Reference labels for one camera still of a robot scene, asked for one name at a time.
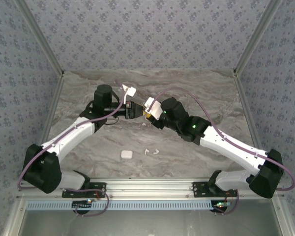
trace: gray marble table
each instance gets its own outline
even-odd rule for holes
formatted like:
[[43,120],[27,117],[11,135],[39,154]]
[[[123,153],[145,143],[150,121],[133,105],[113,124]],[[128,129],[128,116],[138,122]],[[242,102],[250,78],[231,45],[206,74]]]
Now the gray marble table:
[[[79,71],[65,72],[64,84],[49,139],[66,129],[93,100],[96,86],[114,83],[137,88],[133,100],[142,104],[168,87],[181,87],[197,96],[224,132],[252,144],[246,118],[230,72],[203,70],[163,71]],[[190,115],[204,113],[193,99],[181,91],[171,91]],[[122,150],[132,150],[133,158],[120,158]],[[159,130],[144,117],[103,126],[77,145],[61,163],[65,170],[77,170],[90,177],[209,177],[215,170],[240,170],[238,164],[210,149],[183,141],[174,131]]]

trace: purple cable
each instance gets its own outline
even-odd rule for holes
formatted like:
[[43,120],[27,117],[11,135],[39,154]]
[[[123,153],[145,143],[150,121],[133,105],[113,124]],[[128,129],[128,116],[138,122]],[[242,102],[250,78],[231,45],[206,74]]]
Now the purple cable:
[[[116,110],[114,110],[113,112],[111,112],[110,114],[104,116],[104,117],[100,117],[100,118],[96,118],[96,119],[90,119],[90,120],[85,120],[79,124],[76,125],[76,127],[80,127],[81,125],[84,125],[86,123],[89,123],[89,122],[96,122],[96,121],[100,121],[100,120],[103,120],[103,119],[106,119],[108,117],[111,117],[113,116],[120,108],[121,106],[123,105],[123,100],[124,100],[124,90],[123,90],[123,86],[122,84],[119,82],[119,81],[115,81],[115,83],[121,88],[122,90],[122,97],[121,97],[121,100],[120,100],[120,103],[118,105],[118,107],[116,108]],[[59,138],[57,138],[52,144],[56,144],[57,142],[59,142],[61,139],[63,139],[66,135],[68,135],[72,130],[74,130],[75,127],[72,127],[71,129],[67,130],[64,134],[62,134]],[[23,169],[23,171],[21,172],[20,174],[20,177],[18,179],[18,183],[17,183],[17,186],[19,189],[33,189],[33,188],[36,188],[36,187],[22,187],[21,186],[21,181],[26,173],[26,171],[29,169],[29,167],[31,166],[31,164],[33,164],[33,162],[38,158],[40,157],[45,151],[47,151],[49,148],[52,147],[52,144],[48,145],[47,147],[45,147],[42,151],[40,151],[26,166],[25,168]]]
[[233,143],[231,140],[227,139],[227,137],[224,138],[223,134],[222,134],[221,131],[217,128],[217,126],[214,124],[214,122],[213,122],[211,116],[207,113],[207,111],[206,111],[206,109],[204,108],[204,106],[202,105],[202,103],[201,103],[201,102],[200,102],[200,101],[199,101],[199,100],[198,100],[198,99],[197,99],[192,93],[190,93],[189,91],[187,91],[187,90],[185,90],[185,89],[183,89],[183,88],[178,88],[178,87],[168,88],[168,89],[162,91],[160,94],[157,95],[157,97],[154,99],[154,101],[152,102],[152,104],[150,105],[150,107],[149,107],[149,109],[148,109],[147,111],[149,112],[149,111],[151,110],[151,108],[153,107],[154,103],[157,101],[157,99],[158,99],[161,95],[163,95],[164,93],[166,93],[166,92],[169,91],[169,90],[175,90],[175,89],[177,89],[177,90],[181,90],[181,91],[184,91],[185,93],[189,94],[189,95],[193,98],[193,100],[196,101],[196,103],[201,107],[201,109],[202,109],[203,112],[205,113],[205,115],[206,115],[206,117],[208,118],[208,120],[211,122],[211,124],[212,124],[213,128],[215,129],[215,131],[216,131],[216,132],[219,134],[219,136],[221,136],[221,138],[224,139],[226,142],[228,142],[229,144],[233,145],[234,147],[236,147],[236,148],[238,148],[238,149],[240,149],[240,150],[242,150],[242,151],[245,151],[246,153],[249,153],[249,154],[251,154],[251,155],[254,155],[254,156],[260,157],[260,158],[262,158],[262,159],[264,159],[264,160],[266,160],[266,161],[269,161],[269,162],[273,163],[274,165],[277,165],[278,167],[282,168],[284,171],[286,171],[286,172],[290,175],[290,177],[292,178],[292,185],[291,185],[290,187],[288,187],[288,188],[277,188],[276,190],[278,190],[278,191],[289,191],[289,190],[295,188],[295,176],[294,176],[294,175],[292,174],[292,172],[291,172],[289,169],[287,169],[285,166],[283,166],[282,164],[280,164],[280,163],[278,163],[278,162],[276,162],[276,161],[274,161],[274,160],[272,160],[272,159],[270,159],[270,158],[268,158],[268,157],[266,157],[266,156],[262,156],[262,155],[260,155],[260,154],[257,154],[257,153],[255,153],[255,152],[253,152],[253,151],[250,151],[250,150],[248,150],[248,149],[245,149],[244,147],[241,147],[241,146],[239,146],[239,145]]
[[224,212],[221,209],[219,209],[217,207],[214,207],[215,210],[218,210],[220,212],[218,214],[221,214],[221,215],[229,215],[229,214],[233,213],[237,209],[237,207],[239,205],[239,193],[238,193],[238,190],[237,189],[236,189],[236,193],[237,193],[237,200],[236,200],[236,203],[235,203],[235,206],[233,207],[233,209],[231,209],[230,211]]
[[77,216],[80,216],[80,217],[93,217],[93,216],[98,216],[98,215],[103,214],[107,210],[107,208],[109,207],[109,197],[108,197],[107,193],[105,191],[101,190],[101,189],[93,188],[93,189],[79,189],[79,190],[75,190],[75,189],[69,188],[68,190],[69,191],[72,191],[72,192],[79,192],[79,193],[81,193],[81,192],[89,192],[89,191],[101,192],[107,198],[107,203],[105,205],[105,208],[103,210],[101,210],[100,212],[94,213],[94,214],[87,214],[87,215],[81,215],[81,214],[79,214],[78,213],[78,208],[79,208],[79,206],[81,204],[77,205],[77,207],[74,210]]

